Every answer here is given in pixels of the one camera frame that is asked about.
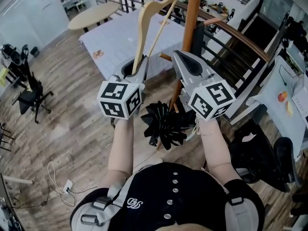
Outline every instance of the white button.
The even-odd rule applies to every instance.
[[[170,215],[170,214],[164,214],[164,218],[165,218],[165,219],[170,219],[170,218],[171,218],[171,215]]]

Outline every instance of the black chair base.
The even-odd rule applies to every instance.
[[[38,121],[38,112],[39,112],[39,108],[42,107],[44,110],[47,111],[48,114],[51,113],[51,110],[48,109],[46,106],[44,106],[42,104],[42,102],[48,97],[48,96],[53,96],[53,92],[52,91],[49,91],[47,94],[45,94],[42,98],[40,98],[39,100],[36,101],[36,106],[35,106],[35,118],[34,118],[34,121],[36,124],[39,123]]]

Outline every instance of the wooden floor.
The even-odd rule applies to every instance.
[[[103,77],[87,51],[79,44],[79,33],[66,32],[41,53],[31,65],[44,91],[52,90],[53,97],[48,97],[46,105],[52,109],[49,115],[39,113],[40,124],[34,123],[34,114],[28,110],[20,115],[19,105],[11,105],[11,100],[19,90],[9,90],[0,102],[0,121],[13,132],[16,140],[11,144],[12,152],[1,151],[1,172],[12,177],[33,180],[34,184],[21,188],[22,194],[14,195],[22,206],[39,205],[47,198],[47,164],[54,162],[59,187],[70,179],[73,190],[81,192],[94,186],[100,186],[106,173],[108,155],[113,139],[113,128],[108,118],[96,103]],[[168,102],[175,75],[172,71],[146,83],[149,103]],[[222,131],[231,138],[237,127],[230,127],[227,121],[222,123]],[[271,142],[279,136],[276,128],[265,118],[262,127]],[[195,136],[183,146],[157,150],[144,138],[147,126],[139,117],[135,118],[134,166],[139,168],[148,163],[155,163],[159,158],[165,161],[184,164],[200,169],[205,161],[200,138]],[[307,160],[298,162],[300,174],[308,178]],[[289,218],[292,207],[291,193],[297,189],[291,186],[291,193],[281,193],[262,182],[252,186],[262,198],[264,204],[273,207],[266,217],[265,230],[279,231],[294,220]],[[87,194],[77,194],[77,203]],[[64,197],[73,201],[71,196]],[[55,192],[49,195],[44,207],[17,209],[16,212],[27,231],[69,231],[69,217],[73,208],[65,206]]]

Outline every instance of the shoulder strap buckle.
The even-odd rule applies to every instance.
[[[93,215],[82,215],[81,216],[81,224],[84,225],[91,225],[91,226],[98,226],[101,227],[103,225],[103,223],[99,223],[97,216],[93,216]]]
[[[98,210],[104,211],[105,208],[112,203],[112,199],[109,197],[99,197],[92,203],[92,207]]]
[[[240,205],[244,203],[244,199],[237,194],[227,194],[228,202],[231,206]]]

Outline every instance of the black vest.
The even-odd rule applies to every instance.
[[[207,173],[161,163],[137,173],[109,231],[155,231],[175,223],[226,229],[223,188]]]

